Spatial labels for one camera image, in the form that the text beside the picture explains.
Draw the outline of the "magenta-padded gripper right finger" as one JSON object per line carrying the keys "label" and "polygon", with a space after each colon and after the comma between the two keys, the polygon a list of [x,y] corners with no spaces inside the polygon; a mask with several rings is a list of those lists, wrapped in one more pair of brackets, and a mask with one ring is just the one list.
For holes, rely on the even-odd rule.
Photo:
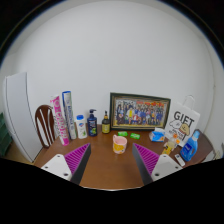
{"label": "magenta-padded gripper right finger", "polygon": [[133,144],[132,153],[144,185],[148,185],[182,169],[169,155],[158,155],[137,143]]}

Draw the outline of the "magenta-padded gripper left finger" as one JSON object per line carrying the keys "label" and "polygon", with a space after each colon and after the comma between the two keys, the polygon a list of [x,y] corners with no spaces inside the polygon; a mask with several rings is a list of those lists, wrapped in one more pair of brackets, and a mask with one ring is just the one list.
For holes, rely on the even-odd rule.
{"label": "magenta-padded gripper left finger", "polygon": [[87,143],[66,155],[56,154],[42,169],[79,185],[90,155],[91,144]]}

